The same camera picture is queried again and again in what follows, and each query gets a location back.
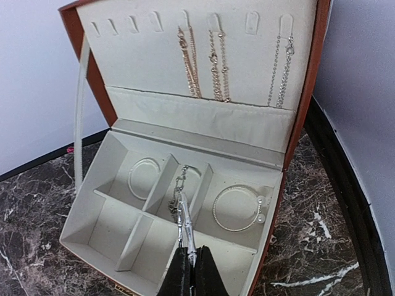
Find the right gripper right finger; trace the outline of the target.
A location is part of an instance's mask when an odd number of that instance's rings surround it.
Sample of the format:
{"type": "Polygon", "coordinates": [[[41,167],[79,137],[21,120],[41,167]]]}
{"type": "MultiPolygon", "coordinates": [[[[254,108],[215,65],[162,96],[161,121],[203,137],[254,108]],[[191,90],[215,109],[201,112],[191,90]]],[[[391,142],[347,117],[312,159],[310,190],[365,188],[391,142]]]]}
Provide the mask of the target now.
{"type": "Polygon", "coordinates": [[[193,271],[194,295],[229,296],[222,281],[210,248],[203,245],[197,249],[193,271]]]}

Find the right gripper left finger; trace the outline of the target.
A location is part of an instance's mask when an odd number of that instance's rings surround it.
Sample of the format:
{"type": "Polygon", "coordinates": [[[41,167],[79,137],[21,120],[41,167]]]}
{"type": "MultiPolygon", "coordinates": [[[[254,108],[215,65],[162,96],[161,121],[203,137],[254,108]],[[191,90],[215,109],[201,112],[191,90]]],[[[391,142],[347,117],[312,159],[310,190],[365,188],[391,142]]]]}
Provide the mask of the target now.
{"type": "Polygon", "coordinates": [[[191,264],[188,260],[188,249],[186,247],[176,249],[157,295],[191,295],[191,264]]]}

